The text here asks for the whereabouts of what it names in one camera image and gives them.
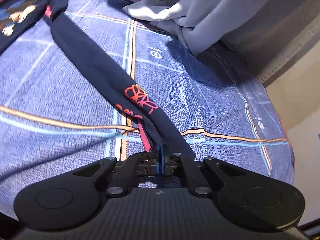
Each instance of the bed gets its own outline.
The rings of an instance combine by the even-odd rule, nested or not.
[[[293,183],[294,158],[264,87],[223,43],[194,57],[128,17],[123,0],[69,0],[67,16],[165,111],[196,154]],[[0,212],[29,184],[143,151],[135,124],[79,73],[40,20],[0,56]],[[154,183],[142,183],[156,187]]]

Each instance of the wall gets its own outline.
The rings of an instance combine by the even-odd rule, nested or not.
[[[320,218],[320,41],[266,89],[294,151],[305,224]]]

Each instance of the red logo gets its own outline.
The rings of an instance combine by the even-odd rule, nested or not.
[[[124,94],[127,98],[131,99],[138,106],[142,107],[144,110],[148,111],[148,114],[151,114],[154,109],[157,109],[158,106],[153,101],[149,100],[147,93],[138,85],[132,85],[128,87]]]
[[[116,105],[116,107],[118,107],[122,112],[125,112],[125,113],[128,114],[128,115],[131,115],[131,116],[133,116],[133,117],[135,117],[135,118],[140,118],[140,119],[142,119],[142,116],[141,116],[141,115],[133,114],[133,112],[132,112],[132,111],[129,111],[129,109],[124,109],[124,110],[123,110],[123,108],[122,108],[121,105]]]

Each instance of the pink strap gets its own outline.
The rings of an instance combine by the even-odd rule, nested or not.
[[[146,135],[146,133],[144,132],[144,129],[142,127],[142,123],[140,119],[138,120],[138,129],[139,129],[139,133],[140,133],[140,138],[143,144],[143,147],[146,151],[150,151],[152,149],[152,146],[150,145],[150,142],[148,140],[148,137]]]

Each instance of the cartoon print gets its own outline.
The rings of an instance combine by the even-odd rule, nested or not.
[[[14,24],[7,26],[7,27],[4,27],[2,30],[2,33],[5,36],[10,36],[13,33],[13,27],[14,27]]]
[[[15,22],[22,23],[27,15],[35,10],[35,2],[36,0],[21,0],[6,10],[0,9],[0,30],[5,36],[10,36],[13,33]]]

